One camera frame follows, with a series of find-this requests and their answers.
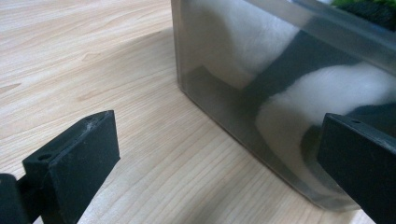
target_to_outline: gray plastic box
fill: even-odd
[[[323,2],[172,0],[178,83],[311,202],[358,209],[317,162],[321,122],[396,136],[396,34]]]

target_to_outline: tabletop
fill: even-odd
[[[180,91],[170,5],[1,1],[1,172],[114,109],[121,160],[79,223],[373,223],[314,206]]]

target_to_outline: storage box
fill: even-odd
[[[359,208],[317,162],[326,113],[396,135],[396,35],[329,2],[172,0],[180,88],[313,203]]]

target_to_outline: wood grain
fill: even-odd
[[[170,1],[9,0],[0,15],[1,172],[115,110],[121,160],[79,223],[373,223],[315,207],[178,89]]]

